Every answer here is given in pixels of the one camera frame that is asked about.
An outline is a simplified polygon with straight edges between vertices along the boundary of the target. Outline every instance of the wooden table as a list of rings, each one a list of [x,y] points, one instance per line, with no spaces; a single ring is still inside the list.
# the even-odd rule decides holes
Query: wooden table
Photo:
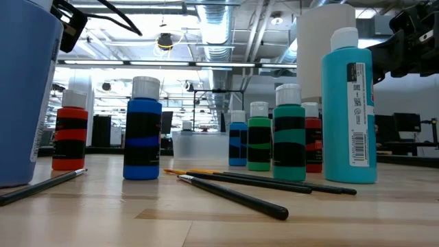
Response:
[[[439,246],[439,169],[379,164],[377,184],[345,185],[356,196],[222,183],[287,207],[282,222],[174,175],[124,180],[122,163],[122,155],[88,155],[87,174],[0,208],[0,246]],[[59,174],[50,164],[38,160],[33,183]],[[166,156],[161,167],[270,175]],[[343,186],[321,174],[307,180]]]

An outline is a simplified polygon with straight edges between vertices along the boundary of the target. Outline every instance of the white wall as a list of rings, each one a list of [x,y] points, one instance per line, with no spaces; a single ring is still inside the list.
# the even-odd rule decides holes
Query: white wall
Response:
[[[422,120],[439,118],[439,75],[422,78],[419,75],[407,75],[403,78],[391,78],[374,86],[375,114],[392,115],[393,113],[418,113]],[[419,141],[433,141],[431,125],[422,124]],[[401,138],[408,138],[401,133]],[[418,155],[439,156],[434,148],[419,148]]]

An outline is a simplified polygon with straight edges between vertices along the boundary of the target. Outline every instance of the ventilation duct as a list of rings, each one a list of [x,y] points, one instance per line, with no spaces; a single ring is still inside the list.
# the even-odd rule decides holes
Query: ventilation duct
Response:
[[[346,0],[313,0],[309,5],[309,8],[316,8],[322,5],[330,4],[330,3],[345,3]],[[297,51],[295,45],[293,45],[294,41],[297,39],[297,18],[294,18],[293,23],[289,29],[289,35],[291,37],[291,44],[289,47],[283,52],[282,56],[278,58],[277,63],[294,63],[297,58]]]
[[[201,22],[201,35],[204,44],[213,45],[205,47],[204,53],[209,62],[229,62],[231,50],[225,47],[215,47],[215,45],[226,45],[229,43],[230,27],[232,23],[233,8],[227,5],[198,5],[198,16]],[[231,90],[232,74],[225,70],[212,70],[209,72],[209,82],[211,89]],[[230,94],[212,95],[213,104],[216,108],[224,109],[228,103]]]

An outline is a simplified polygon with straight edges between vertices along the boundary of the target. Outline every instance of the ceiling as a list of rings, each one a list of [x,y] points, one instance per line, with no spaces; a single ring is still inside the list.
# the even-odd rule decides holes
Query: ceiling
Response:
[[[79,9],[90,9],[90,6],[97,6],[96,0],[70,0]],[[136,24],[142,31],[143,36],[129,32],[114,23],[103,19],[89,19],[86,29],[76,44],[74,50],[68,54],[61,52],[61,60],[179,60],[179,61],[199,61],[204,60],[204,50],[198,45],[202,44],[200,33],[200,23],[196,16],[182,15],[162,15],[162,14],[131,14],[139,13],[139,8],[151,4],[151,1],[110,1],[116,6],[125,6],[121,10]],[[241,1],[242,4],[234,8],[232,24],[232,61],[241,62],[249,37],[249,29],[253,22],[254,11],[257,6],[256,0]],[[356,0],[348,1],[356,7],[357,16],[360,18],[371,18],[394,2],[410,4],[414,1],[373,1]],[[302,1],[302,6],[308,6],[310,1]],[[158,7],[171,4],[181,4],[181,2],[167,2]],[[100,15],[111,16],[121,21],[116,14],[105,12],[105,8],[98,8]],[[288,31],[294,16],[299,16],[307,8],[300,9],[300,1],[279,0],[273,7],[273,12],[279,12],[282,23],[275,25],[269,21],[263,36],[263,44],[257,52],[257,60],[260,58],[276,58],[280,56],[289,45]],[[174,46],[170,52],[163,52],[158,49],[156,39],[162,33],[170,33]],[[209,72],[194,70],[159,70],[159,69],[90,69],[93,82],[95,83],[95,114],[112,115],[113,124],[125,126],[125,112],[128,97],[131,94],[132,79],[134,76],[146,75],[158,78],[162,82],[161,98],[174,100],[168,104],[164,110],[175,110],[173,125],[179,127],[182,120],[192,119],[192,98],[193,93],[187,92],[182,88],[186,81],[193,83],[196,89],[210,89]],[[69,78],[74,74],[75,69],[58,67],[56,69],[54,83],[68,88]],[[246,93],[274,93],[274,83],[294,83],[295,78],[274,78],[255,77],[248,86]],[[240,75],[234,75],[233,88],[238,89],[242,81]],[[104,91],[103,83],[111,83],[111,90]],[[49,103],[48,115],[56,115],[56,109],[60,107],[60,93],[53,92]],[[216,111],[221,109],[209,108],[212,100],[210,94],[205,95],[206,100],[200,102],[200,109],[205,113],[197,113],[197,126],[208,125],[215,128],[217,126]],[[54,117],[47,118],[47,125],[54,125]]]

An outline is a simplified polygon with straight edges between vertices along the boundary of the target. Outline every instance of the white container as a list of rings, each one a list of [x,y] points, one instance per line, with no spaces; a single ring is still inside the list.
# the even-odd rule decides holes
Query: white container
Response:
[[[227,133],[175,131],[172,143],[176,160],[228,160]]]

